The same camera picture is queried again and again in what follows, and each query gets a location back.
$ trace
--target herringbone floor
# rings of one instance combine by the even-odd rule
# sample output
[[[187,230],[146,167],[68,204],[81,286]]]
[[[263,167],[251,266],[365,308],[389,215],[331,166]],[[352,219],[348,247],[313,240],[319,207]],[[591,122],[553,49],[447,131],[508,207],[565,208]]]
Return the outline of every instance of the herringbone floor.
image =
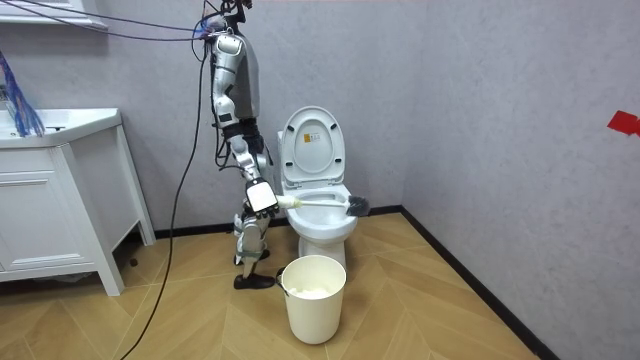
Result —
[[[268,242],[259,272],[274,274],[295,258],[297,236],[273,228]],[[151,312],[167,245],[121,245],[120,297],[107,297],[95,277],[1,284],[0,359],[119,359]],[[291,334],[279,288],[232,290],[234,245],[229,234],[176,241],[164,297],[129,359],[535,359],[399,214],[363,218],[347,240],[341,325],[324,345]]]

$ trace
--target black bristles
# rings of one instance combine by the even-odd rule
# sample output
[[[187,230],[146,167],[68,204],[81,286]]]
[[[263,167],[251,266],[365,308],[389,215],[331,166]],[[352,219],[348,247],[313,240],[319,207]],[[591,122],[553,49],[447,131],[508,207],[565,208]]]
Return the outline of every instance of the black bristles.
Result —
[[[369,215],[369,200],[360,196],[349,196],[349,208],[347,209],[347,215],[349,216],[367,216]]]

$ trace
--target wall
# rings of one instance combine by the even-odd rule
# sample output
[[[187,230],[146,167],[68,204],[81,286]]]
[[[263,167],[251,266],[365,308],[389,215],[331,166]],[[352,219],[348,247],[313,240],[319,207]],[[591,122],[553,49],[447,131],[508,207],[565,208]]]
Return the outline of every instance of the wall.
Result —
[[[404,206],[562,359],[640,356],[637,1],[431,0]]]
[[[98,3],[105,14],[186,27],[201,10],[199,0]],[[416,115],[421,50],[415,45],[423,37],[424,4],[257,1],[247,16],[242,30],[260,61],[259,120],[272,151],[276,132],[295,110],[323,106],[347,139],[347,187],[373,206],[399,204],[406,144],[397,124]],[[400,18],[402,28],[389,22]],[[110,25],[129,34],[190,35]],[[2,25],[0,47],[38,107],[122,109],[153,224],[168,228],[196,117],[199,64],[189,44],[131,41],[66,26]],[[215,137],[206,107],[202,114],[201,145],[178,226],[230,222],[243,198],[237,173],[219,173],[213,165]]]

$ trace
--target toilet seat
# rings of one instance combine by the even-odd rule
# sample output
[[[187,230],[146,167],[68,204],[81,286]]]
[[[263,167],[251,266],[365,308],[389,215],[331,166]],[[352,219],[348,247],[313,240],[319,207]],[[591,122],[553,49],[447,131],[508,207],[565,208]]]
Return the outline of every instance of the toilet seat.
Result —
[[[342,130],[321,107],[304,107],[289,118],[280,150],[283,182],[288,188],[318,188],[341,184],[344,179]]]

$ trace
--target white trash can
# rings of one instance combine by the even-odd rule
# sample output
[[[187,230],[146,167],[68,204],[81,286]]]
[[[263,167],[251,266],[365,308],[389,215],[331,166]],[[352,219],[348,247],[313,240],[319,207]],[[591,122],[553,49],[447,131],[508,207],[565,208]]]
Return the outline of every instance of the white trash can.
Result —
[[[287,265],[278,283],[291,331],[300,341],[321,344],[338,331],[346,282],[346,271],[330,257],[304,256]]]

